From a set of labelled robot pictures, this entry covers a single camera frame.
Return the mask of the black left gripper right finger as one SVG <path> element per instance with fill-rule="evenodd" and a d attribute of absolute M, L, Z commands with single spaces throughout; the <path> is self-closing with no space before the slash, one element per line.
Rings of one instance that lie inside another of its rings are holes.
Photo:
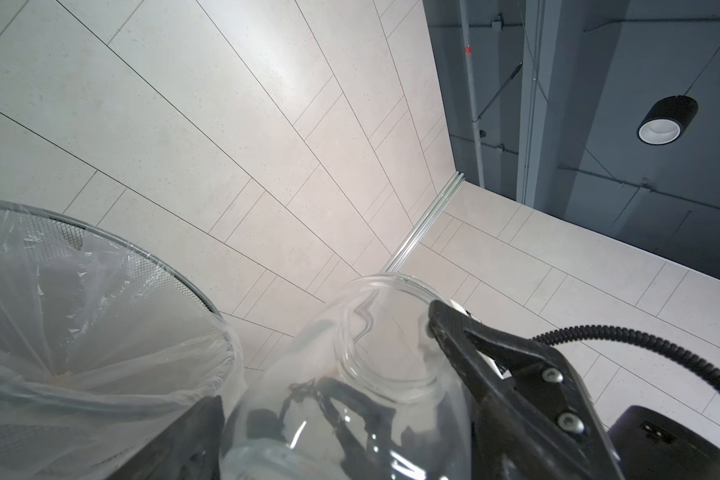
<path fill-rule="evenodd" d="M 428 328 L 477 404 L 478 479 L 621 479 L 580 375 L 555 348 L 435 300 Z"/>

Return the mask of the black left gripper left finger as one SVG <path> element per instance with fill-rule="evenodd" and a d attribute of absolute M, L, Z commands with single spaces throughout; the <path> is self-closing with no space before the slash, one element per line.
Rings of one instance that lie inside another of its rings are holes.
<path fill-rule="evenodd" d="M 221 397 L 204 397 L 109 479 L 219 479 L 223 422 Z"/>

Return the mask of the red lidded rice jar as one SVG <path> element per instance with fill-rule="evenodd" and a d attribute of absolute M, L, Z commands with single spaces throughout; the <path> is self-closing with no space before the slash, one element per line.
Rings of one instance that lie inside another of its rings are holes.
<path fill-rule="evenodd" d="M 224 479 L 468 479 L 468 393 L 428 332 L 439 293 L 404 274 L 349 282 L 229 417 Z"/>

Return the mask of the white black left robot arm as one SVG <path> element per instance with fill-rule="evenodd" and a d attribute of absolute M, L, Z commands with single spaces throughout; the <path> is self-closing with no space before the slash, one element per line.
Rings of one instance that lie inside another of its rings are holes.
<path fill-rule="evenodd" d="M 720 370 L 638 330 L 607 325 L 522 338 L 440 301 L 423 319 L 444 381 L 325 375 L 263 387 L 228 420 L 204 398 L 115 472 L 118 479 L 720 479 L 720 448 L 641 406 L 604 427 L 559 346 L 600 340 L 673 361 L 720 395 Z"/>

